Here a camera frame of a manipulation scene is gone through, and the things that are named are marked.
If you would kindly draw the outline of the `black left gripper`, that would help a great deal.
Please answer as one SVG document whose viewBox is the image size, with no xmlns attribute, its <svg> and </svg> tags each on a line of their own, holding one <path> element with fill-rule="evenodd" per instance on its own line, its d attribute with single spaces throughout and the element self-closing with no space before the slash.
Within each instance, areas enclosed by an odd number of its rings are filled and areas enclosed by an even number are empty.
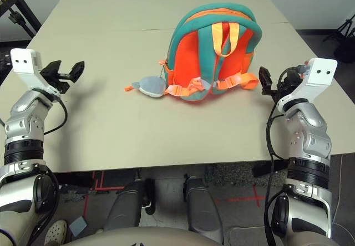
<svg viewBox="0 0 355 246">
<path fill-rule="evenodd" d="M 84 71 L 85 63 L 84 61 L 79 61 L 73 65 L 69 74 L 62 74 L 58 73 L 61 62 L 61 60 L 50 62 L 40 71 L 40 74 L 42 77 L 53 77 L 53 86 L 59 93 L 65 94 L 70 87 L 68 81 L 78 80 L 80 78 Z"/>
</svg>

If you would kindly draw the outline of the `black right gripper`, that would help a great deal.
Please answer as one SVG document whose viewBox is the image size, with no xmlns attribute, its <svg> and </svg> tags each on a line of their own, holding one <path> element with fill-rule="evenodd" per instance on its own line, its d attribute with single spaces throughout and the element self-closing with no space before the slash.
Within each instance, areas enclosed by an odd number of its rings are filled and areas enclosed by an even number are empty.
<svg viewBox="0 0 355 246">
<path fill-rule="evenodd" d="M 281 82 L 281 85 L 277 87 L 276 90 L 271 89 L 272 80 L 268 69 L 261 66 L 258 71 L 258 76 L 262 85 L 262 95 L 272 97 L 273 101 L 279 101 L 284 96 L 292 93 L 295 88 L 302 83 L 302 79 L 299 74 L 299 67 L 290 67 L 285 69 L 280 75 L 280 80 L 284 81 Z"/>
</svg>

